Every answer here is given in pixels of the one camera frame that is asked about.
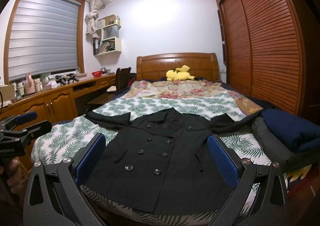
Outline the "person's left hand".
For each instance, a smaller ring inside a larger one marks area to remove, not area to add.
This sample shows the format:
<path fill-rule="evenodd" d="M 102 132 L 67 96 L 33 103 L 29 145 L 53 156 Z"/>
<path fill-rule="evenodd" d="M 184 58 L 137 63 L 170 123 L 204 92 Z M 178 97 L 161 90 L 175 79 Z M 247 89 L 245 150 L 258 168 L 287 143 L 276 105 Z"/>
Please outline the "person's left hand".
<path fill-rule="evenodd" d="M 23 190 L 26 177 L 21 169 L 21 162 L 18 157 L 14 157 L 9 163 L 9 170 L 12 175 L 7 180 L 12 193 L 20 193 Z"/>

